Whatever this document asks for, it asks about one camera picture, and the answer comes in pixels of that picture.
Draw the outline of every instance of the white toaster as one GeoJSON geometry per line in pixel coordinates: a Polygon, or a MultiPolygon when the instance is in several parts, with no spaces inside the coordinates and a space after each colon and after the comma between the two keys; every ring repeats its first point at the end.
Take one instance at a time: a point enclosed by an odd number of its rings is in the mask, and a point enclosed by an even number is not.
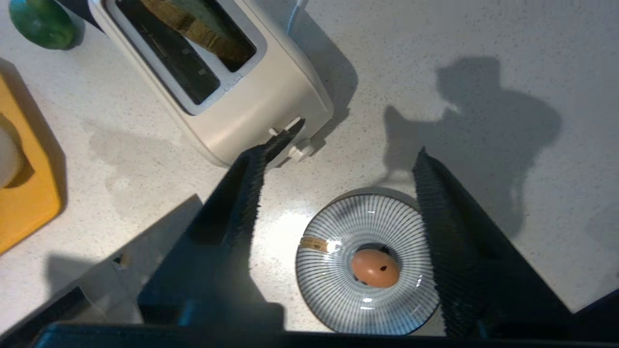
{"type": "Polygon", "coordinates": [[[333,116],[333,103],[307,57],[252,0],[208,1],[252,52],[222,61],[156,20],[139,0],[90,0],[102,30],[132,61],[213,164],[229,167],[242,151],[301,119],[303,129],[271,166],[302,160],[310,138],[333,116]]]}

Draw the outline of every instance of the blue and white bowl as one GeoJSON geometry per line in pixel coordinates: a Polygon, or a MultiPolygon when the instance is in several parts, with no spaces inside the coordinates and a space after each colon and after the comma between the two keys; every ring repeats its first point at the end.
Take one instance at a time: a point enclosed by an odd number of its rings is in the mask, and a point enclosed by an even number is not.
{"type": "Polygon", "coordinates": [[[297,281],[314,315],[339,333],[406,335],[439,302],[421,215],[381,194],[340,199],[312,219],[297,250],[297,281]],[[350,263],[365,248],[395,260],[395,285],[380,289],[355,278],[350,263]]]}

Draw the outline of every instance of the lime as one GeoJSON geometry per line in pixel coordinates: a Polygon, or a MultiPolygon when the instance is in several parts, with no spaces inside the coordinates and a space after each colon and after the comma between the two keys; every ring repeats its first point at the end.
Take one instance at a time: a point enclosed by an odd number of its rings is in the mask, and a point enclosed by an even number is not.
{"type": "Polygon", "coordinates": [[[11,0],[11,22],[25,38],[51,50],[71,46],[76,27],[54,0],[11,0]]]}

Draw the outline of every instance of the brown egg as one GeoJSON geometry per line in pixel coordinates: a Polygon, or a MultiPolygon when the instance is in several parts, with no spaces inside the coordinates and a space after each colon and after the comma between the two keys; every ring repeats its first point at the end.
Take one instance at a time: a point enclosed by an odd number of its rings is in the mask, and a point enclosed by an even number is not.
{"type": "Polygon", "coordinates": [[[374,249],[357,251],[350,266],[357,279],[373,287],[390,287],[400,278],[400,269],[391,256],[374,249]]]}

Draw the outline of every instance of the countertop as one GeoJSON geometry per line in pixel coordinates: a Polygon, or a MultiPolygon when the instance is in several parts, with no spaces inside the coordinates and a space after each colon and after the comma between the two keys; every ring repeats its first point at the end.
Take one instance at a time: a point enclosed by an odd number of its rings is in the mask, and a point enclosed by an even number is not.
{"type": "MultiPolygon", "coordinates": [[[[294,1],[260,0],[285,26],[294,1]]],[[[573,311],[619,285],[619,3],[318,1],[293,39],[335,104],[326,145],[269,172],[252,276],[291,330],[324,330],[300,296],[296,245],[340,194],[415,196],[426,145],[573,311]]],[[[0,8],[16,65],[66,155],[66,210],[0,256],[0,332],[45,303],[52,257],[84,260],[67,283],[225,170],[182,136],[104,34],[48,51],[0,8]]]]}

